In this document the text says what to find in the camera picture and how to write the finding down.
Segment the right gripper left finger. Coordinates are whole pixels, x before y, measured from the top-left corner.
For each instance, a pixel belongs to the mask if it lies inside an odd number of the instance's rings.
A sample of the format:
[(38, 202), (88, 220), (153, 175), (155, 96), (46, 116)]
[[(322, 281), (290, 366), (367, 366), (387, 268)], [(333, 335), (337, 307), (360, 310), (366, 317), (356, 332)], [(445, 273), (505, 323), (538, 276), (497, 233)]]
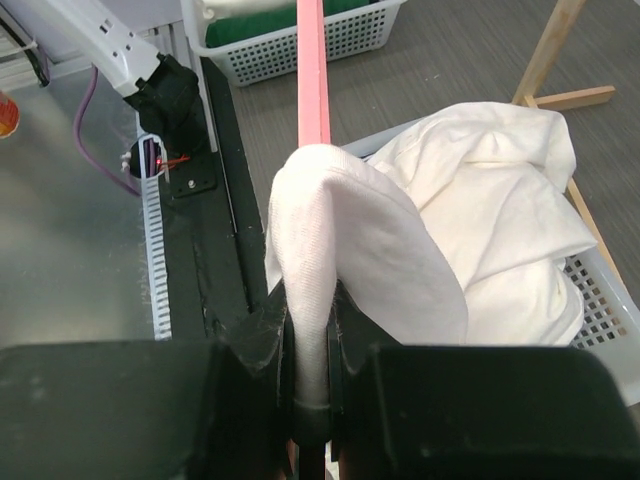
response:
[(292, 335), (282, 287), (219, 337), (1, 352), (5, 479), (282, 479)]

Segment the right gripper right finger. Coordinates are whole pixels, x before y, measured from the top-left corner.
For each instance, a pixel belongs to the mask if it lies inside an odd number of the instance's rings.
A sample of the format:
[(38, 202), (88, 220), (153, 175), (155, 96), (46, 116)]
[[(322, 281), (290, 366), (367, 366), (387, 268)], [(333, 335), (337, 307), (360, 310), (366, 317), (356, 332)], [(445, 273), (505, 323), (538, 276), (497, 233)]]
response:
[(614, 379), (569, 347), (403, 345), (344, 287), (328, 326), (332, 458), (344, 479), (635, 479)]

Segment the white tank top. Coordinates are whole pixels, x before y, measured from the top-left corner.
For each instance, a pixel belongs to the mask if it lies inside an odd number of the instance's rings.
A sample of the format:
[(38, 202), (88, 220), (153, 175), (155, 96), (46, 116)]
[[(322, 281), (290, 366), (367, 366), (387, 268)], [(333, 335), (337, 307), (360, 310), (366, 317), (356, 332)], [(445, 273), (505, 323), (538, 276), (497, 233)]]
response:
[(283, 285), (296, 401), (328, 401), (338, 285), (403, 344), (566, 346), (583, 300), (564, 272), (595, 239), (565, 198), (565, 118), (508, 103), (446, 107), (368, 160), (297, 149), (271, 189), (265, 268)]

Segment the pink hanger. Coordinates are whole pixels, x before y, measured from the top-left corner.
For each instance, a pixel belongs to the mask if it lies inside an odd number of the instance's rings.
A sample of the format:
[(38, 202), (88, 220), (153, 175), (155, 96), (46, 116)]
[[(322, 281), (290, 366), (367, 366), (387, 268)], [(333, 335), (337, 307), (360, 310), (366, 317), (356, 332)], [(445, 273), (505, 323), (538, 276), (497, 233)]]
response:
[(330, 144), (330, 114), (322, 0), (298, 0), (298, 146)]

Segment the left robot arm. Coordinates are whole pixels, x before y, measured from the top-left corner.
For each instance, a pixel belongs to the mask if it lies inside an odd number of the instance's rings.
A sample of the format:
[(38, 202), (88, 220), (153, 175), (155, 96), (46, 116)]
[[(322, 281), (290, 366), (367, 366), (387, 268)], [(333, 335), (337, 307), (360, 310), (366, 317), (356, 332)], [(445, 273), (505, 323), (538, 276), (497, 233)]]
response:
[(204, 131), (198, 78), (139, 37), (99, 1), (30, 1), (44, 20), (103, 73), (138, 112), (143, 128), (164, 139)]

